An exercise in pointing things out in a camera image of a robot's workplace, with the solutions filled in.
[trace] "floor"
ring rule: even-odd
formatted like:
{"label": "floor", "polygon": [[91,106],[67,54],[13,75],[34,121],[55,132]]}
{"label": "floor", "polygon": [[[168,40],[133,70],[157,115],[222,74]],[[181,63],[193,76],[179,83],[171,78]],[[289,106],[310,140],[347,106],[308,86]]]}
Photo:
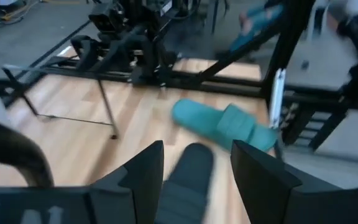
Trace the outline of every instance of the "floor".
{"label": "floor", "polygon": [[[85,4],[85,1],[81,3],[37,4],[22,22],[0,28],[0,67],[4,63],[30,64],[84,23],[92,5]],[[215,49],[228,47],[239,30],[238,13],[254,5],[239,0],[231,1],[231,4],[225,18],[218,15]],[[94,36],[94,27],[88,26],[81,33]],[[269,64],[269,48],[271,46],[264,50],[267,56],[256,55],[262,74]],[[301,69],[304,60],[310,61],[307,71]],[[348,79],[347,71],[356,61],[352,45],[326,30],[321,37],[315,38],[313,45],[300,42],[287,68],[287,82],[338,88]],[[358,159],[358,113],[350,113],[319,152]],[[289,164],[340,187],[358,187],[358,162],[310,156],[296,149],[287,150],[285,159]]]}

